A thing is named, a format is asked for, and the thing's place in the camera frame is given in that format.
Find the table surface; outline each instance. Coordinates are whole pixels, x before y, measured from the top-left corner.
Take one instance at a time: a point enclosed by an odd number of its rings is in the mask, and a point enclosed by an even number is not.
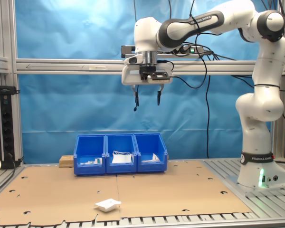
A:
[[[76,222],[65,223],[47,228],[88,228],[88,227],[254,227],[270,228],[285,227],[285,190],[268,191],[266,193],[251,193],[243,196],[237,189],[230,185],[225,178],[239,174],[239,159],[202,159],[199,160],[210,169],[232,192],[243,201],[251,210],[250,213],[233,214],[208,214],[189,216],[167,216],[148,218],[122,218],[112,222]],[[26,167],[32,166],[57,166],[58,164],[23,165],[18,167],[14,177]],[[12,170],[0,171],[0,184],[12,173]],[[25,226],[8,226],[0,228],[37,228],[29,224]]]

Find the blue storage bin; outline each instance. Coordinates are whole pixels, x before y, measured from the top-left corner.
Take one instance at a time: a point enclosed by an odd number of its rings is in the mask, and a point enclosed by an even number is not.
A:
[[[102,159],[102,164],[81,164]],[[74,174],[105,174],[105,135],[79,135],[74,149]]]
[[[131,163],[112,163],[113,151],[130,152]],[[137,172],[137,153],[133,134],[106,135],[106,173]]]
[[[160,133],[134,134],[137,147],[138,172],[165,172],[167,170],[168,152]],[[142,162],[152,160],[155,154],[159,162]]]

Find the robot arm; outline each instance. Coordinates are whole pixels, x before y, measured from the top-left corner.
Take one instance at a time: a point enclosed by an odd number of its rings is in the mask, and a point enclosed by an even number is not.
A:
[[[284,20],[275,10],[257,13],[251,0],[228,1],[194,18],[170,19],[162,24],[152,17],[140,19],[134,29],[135,56],[124,61],[122,83],[171,83],[171,66],[157,63],[157,51],[172,51],[187,38],[204,31],[219,34],[234,29],[248,42],[276,42],[284,34]]]
[[[122,83],[131,85],[133,90],[135,85],[160,84],[162,90],[163,84],[172,82],[172,72],[170,65],[158,63],[157,51],[172,51],[203,31],[224,33],[238,29],[245,41],[260,44],[252,75],[254,93],[242,95],[236,102],[243,130],[238,182],[245,191],[285,188],[285,170],[274,162],[266,126],[284,110],[279,91],[285,64],[284,27],[279,12],[258,13],[250,0],[232,0],[195,18],[170,19],[163,24],[151,17],[140,19],[134,30],[135,56],[124,61]]]

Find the blue curtain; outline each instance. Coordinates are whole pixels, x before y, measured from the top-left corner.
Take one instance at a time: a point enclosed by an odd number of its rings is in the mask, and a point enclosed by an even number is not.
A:
[[[199,15],[226,0],[196,0]],[[189,17],[191,0],[171,0],[172,17]],[[256,9],[264,11],[261,1]],[[168,0],[136,0],[137,18],[169,18]],[[19,58],[121,59],[121,45],[134,45],[133,0],[16,0]],[[258,44],[238,31],[202,35],[199,44],[238,60],[254,60]],[[203,76],[184,79],[196,86]],[[190,89],[175,79],[161,105],[158,86],[140,86],[140,106],[120,76],[20,75],[23,150],[26,163],[54,163],[72,154],[78,134],[160,132],[170,159],[206,157],[207,82]],[[236,99],[252,89],[231,76],[212,76],[209,88],[211,158],[239,157],[242,130]]]

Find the cardboard sheet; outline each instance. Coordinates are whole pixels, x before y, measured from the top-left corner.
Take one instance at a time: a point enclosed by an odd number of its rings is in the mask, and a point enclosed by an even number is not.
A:
[[[169,162],[165,174],[118,175],[117,182],[122,218],[251,212],[199,161]]]
[[[251,210],[199,161],[169,162],[166,173],[75,177],[72,168],[29,167],[0,194],[0,225],[50,226]],[[119,210],[95,203],[113,198]]]
[[[0,225],[46,226],[66,222],[119,220],[119,210],[94,204],[118,200],[116,176],[75,177],[72,168],[29,167],[0,194]]]

